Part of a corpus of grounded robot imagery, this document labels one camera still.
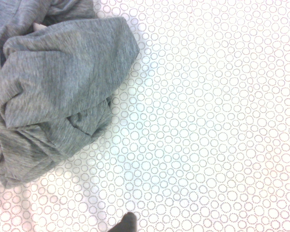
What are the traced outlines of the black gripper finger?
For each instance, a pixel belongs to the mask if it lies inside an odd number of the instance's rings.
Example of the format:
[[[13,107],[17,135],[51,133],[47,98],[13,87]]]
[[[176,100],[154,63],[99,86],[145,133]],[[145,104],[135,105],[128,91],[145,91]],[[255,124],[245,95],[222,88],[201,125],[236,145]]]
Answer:
[[[134,213],[126,213],[122,220],[108,232],[137,232],[137,218]]]

